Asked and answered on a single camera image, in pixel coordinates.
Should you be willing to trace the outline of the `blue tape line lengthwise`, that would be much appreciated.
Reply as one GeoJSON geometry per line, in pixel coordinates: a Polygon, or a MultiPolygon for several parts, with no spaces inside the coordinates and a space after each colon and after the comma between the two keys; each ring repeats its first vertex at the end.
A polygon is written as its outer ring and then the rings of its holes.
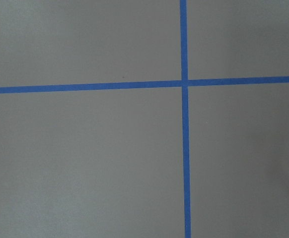
{"type": "Polygon", "coordinates": [[[190,144],[189,144],[189,92],[188,92],[188,41],[187,2],[180,0],[181,40],[181,98],[183,140],[183,184],[184,184],[184,228],[185,238],[191,237],[191,193],[190,193],[190,144]]]}

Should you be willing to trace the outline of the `blue tape line crosswise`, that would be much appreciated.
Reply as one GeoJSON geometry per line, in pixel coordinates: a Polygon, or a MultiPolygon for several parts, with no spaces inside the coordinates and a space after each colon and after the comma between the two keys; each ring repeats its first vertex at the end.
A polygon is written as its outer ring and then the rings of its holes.
{"type": "Polygon", "coordinates": [[[0,94],[289,83],[289,76],[0,87],[0,94]]]}

